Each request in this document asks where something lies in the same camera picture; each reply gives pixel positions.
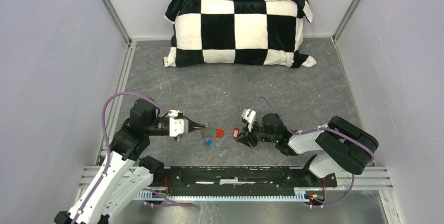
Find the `pillow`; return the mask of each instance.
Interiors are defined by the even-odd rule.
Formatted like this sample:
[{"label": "pillow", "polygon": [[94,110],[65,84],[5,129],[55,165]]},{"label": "pillow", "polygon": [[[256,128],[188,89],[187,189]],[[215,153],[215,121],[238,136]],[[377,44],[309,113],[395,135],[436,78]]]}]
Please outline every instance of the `pillow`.
[{"label": "pillow", "polygon": [[172,0],[165,18],[174,26],[165,67],[201,63],[311,67],[299,52],[307,0]]}]

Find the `cushion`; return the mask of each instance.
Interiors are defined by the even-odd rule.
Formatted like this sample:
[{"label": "cushion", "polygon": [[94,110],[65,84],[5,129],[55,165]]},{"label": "cushion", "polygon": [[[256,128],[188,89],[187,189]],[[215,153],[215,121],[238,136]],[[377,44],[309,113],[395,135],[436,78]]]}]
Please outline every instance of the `cushion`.
[{"label": "cushion", "polygon": [[165,18],[173,24],[165,67],[201,63],[278,64],[311,67],[299,52],[307,0],[172,0]]}]

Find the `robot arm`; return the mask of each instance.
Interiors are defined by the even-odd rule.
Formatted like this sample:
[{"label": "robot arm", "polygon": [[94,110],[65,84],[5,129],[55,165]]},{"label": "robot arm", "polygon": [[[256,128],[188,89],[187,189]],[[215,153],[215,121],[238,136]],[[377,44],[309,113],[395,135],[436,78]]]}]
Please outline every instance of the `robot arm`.
[{"label": "robot arm", "polygon": [[[159,113],[157,107],[143,99],[138,99],[134,103],[130,117],[113,137],[110,145],[111,156],[105,158],[100,171],[79,201],[69,211],[59,212],[54,219],[55,223],[69,224],[75,218],[77,224],[108,223],[108,219],[113,219],[134,196],[151,184],[153,172],[163,167],[162,163],[146,157],[139,162],[139,167],[130,179],[116,189],[123,175],[150,144],[150,136],[170,136],[180,140],[180,137],[187,133],[205,128],[205,125],[197,124],[183,116],[179,110],[172,110],[162,117],[159,117]],[[108,158],[109,168],[107,173],[103,174]],[[83,210],[80,210],[80,206],[86,200],[87,204]]]},{"label": "robot arm", "polygon": [[340,117],[333,117],[327,124],[308,131],[297,131],[292,134],[284,126],[278,114],[266,114],[262,118],[263,127],[251,121],[250,113],[244,110],[242,121],[246,123],[237,141],[255,147],[259,141],[273,142],[276,148],[285,155],[299,155],[307,151],[325,151],[309,161],[309,170],[318,178],[346,170],[352,174],[362,174],[371,156],[358,145],[339,135],[355,140],[372,153],[379,146],[378,141],[362,129]]}]

